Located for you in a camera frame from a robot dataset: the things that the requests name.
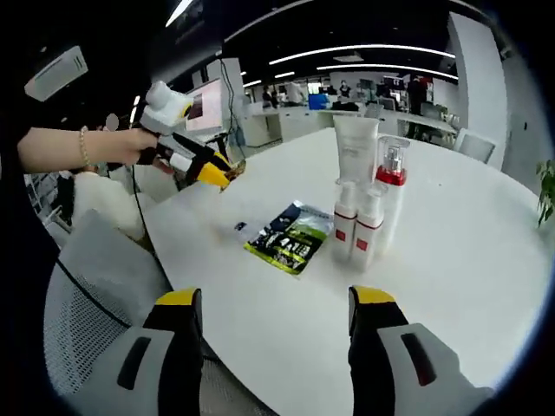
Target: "white wall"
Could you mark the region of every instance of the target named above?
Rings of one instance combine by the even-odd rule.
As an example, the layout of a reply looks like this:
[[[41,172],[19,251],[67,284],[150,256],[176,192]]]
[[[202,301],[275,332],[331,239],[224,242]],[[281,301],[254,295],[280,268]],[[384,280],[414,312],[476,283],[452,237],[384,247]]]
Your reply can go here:
[[[262,93],[264,92],[264,85],[258,84],[251,87],[251,91],[254,92],[254,98],[256,102],[262,102]]]
[[[243,106],[243,98],[245,95],[245,89],[243,88],[243,77],[241,76],[241,67],[239,65],[239,59],[237,58],[225,58],[223,60],[225,64],[225,69],[227,70],[227,78],[231,83],[233,89],[233,112],[239,114]],[[209,63],[206,66],[206,72],[208,73],[208,80],[212,81],[219,78],[222,81],[222,102],[224,103],[224,120],[229,122],[229,90],[225,84],[224,69],[219,60]]]
[[[459,86],[434,78],[434,104],[447,107],[450,114],[460,115]]]
[[[501,169],[507,138],[505,76],[492,31],[456,13],[447,25],[459,75],[460,124],[495,141],[490,165]]]
[[[509,140],[502,171],[539,195],[536,164],[553,158],[541,92],[522,56],[514,55],[502,66],[509,113]]]
[[[193,78],[193,88],[198,88],[203,84],[202,75],[200,74],[200,71],[193,72],[192,78]]]
[[[381,83],[384,76],[398,76],[398,72],[370,72],[370,71],[355,71],[355,72],[331,72],[330,82],[333,88],[339,89],[341,81],[345,80],[349,87],[355,89],[356,84],[364,80],[372,80],[375,83]]]

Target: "green leaves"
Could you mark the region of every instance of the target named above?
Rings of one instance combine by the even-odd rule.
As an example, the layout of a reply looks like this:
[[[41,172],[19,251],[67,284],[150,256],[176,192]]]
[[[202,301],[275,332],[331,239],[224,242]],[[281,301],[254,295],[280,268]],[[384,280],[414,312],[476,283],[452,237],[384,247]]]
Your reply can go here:
[[[553,201],[555,200],[555,162],[547,160],[540,162],[536,166],[536,174],[541,180],[541,192],[539,193],[538,208],[541,214],[538,219],[538,226],[547,221],[553,214]]]

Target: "desk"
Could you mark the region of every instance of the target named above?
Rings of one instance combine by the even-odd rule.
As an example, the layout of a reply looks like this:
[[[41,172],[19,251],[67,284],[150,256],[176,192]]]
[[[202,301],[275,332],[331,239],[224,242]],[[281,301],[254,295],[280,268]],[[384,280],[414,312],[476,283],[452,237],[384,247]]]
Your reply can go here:
[[[436,128],[443,132],[457,134],[457,131],[449,123],[443,120],[434,120],[428,117],[423,117],[421,115],[403,113],[400,111],[382,110],[380,113],[380,118],[384,119],[380,125],[381,133],[389,133],[395,135],[403,135],[403,125],[404,122],[411,122],[422,124],[424,126],[430,126]]]
[[[498,385],[530,334],[552,261],[537,231],[537,197],[427,143],[412,142],[408,167],[393,247],[364,274],[334,263],[327,242],[297,280],[243,249],[233,230],[239,221],[267,224],[295,199],[332,212],[331,128],[253,156],[222,194],[197,184],[147,214],[172,286],[203,290],[206,340],[281,416],[352,414],[352,284],[394,296],[410,322],[459,355],[475,386]]]
[[[360,111],[309,110],[307,107],[281,107],[258,110],[242,118],[247,146],[263,146],[282,139],[284,142],[296,139],[326,127],[333,127],[334,115],[363,117],[366,108]],[[456,134],[457,131],[442,120],[429,119],[421,115],[382,110],[379,132],[389,135],[402,135],[403,124],[413,122]]]

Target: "human arm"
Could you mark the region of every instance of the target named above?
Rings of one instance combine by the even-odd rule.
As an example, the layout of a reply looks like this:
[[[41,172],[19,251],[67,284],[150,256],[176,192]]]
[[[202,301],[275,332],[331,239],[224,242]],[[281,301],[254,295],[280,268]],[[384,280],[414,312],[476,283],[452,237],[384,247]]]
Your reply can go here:
[[[32,127],[17,144],[19,159],[28,173],[58,172],[85,165],[79,132]],[[156,138],[141,129],[90,131],[84,137],[90,163],[132,165],[140,151],[156,147]]]

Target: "ceiling light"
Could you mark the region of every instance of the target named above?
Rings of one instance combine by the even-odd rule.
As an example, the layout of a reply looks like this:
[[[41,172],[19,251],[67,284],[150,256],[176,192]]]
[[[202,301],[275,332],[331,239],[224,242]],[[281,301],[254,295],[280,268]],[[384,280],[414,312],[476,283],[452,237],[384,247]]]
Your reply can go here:
[[[129,126],[133,125],[133,121],[135,120],[135,113],[137,112],[137,107],[133,107],[131,110],[131,116],[129,116]]]
[[[191,4],[192,1],[193,0],[181,0],[181,3],[178,4],[178,6],[175,8],[172,15],[168,19],[166,27],[172,24],[172,22],[181,15],[187,9],[187,7],[189,7],[189,4]]]
[[[295,71],[291,71],[291,72],[284,72],[282,74],[278,74],[276,76],[274,76],[274,78],[283,78],[284,76],[289,76],[289,75],[294,75]]]
[[[262,82],[262,80],[258,80],[258,81],[253,81],[253,82],[246,83],[246,84],[243,86],[243,88],[252,87],[253,85],[259,84],[260,82]]]
[[[343,69],[343,68],[391,68],[391,69],[406,69],[408,71],[418,71],[418,72],[428,72],[430,74],[435,74],[439,76],[445,76],[451,78],[452,80],[459,80],[458,76],[444,74],[443,72],[432,71],[431,69],[406,67],[404,65],[386,65],[383,63],[355,63],[352,65],[330,65],[328,67],[318,67],[318,71],[323,71],[325,69]]]
[[[269,64],[274,65],[276,63],[290,61],[291,59],[297,59],[303,56],[324,54],[326,52],[336,52],[338,50],[350,50],[350,49],[406,49],[406,50],[415,50],[417,52],[428,52],[429,54],[436,54],[436,55],[446,56],[448,58],[454,58],[453,54],[448,54],[447,52],[440,52],[439,50],[426,49],[426,48],[418,48],[416,46],[371,44],[371,45],[337,46],[334,48],[310,50],[308,52],[303,52],[301,54],[295,54],[291,56],[286,56],[285,58],[277,59],[276,61],[269,62]]]

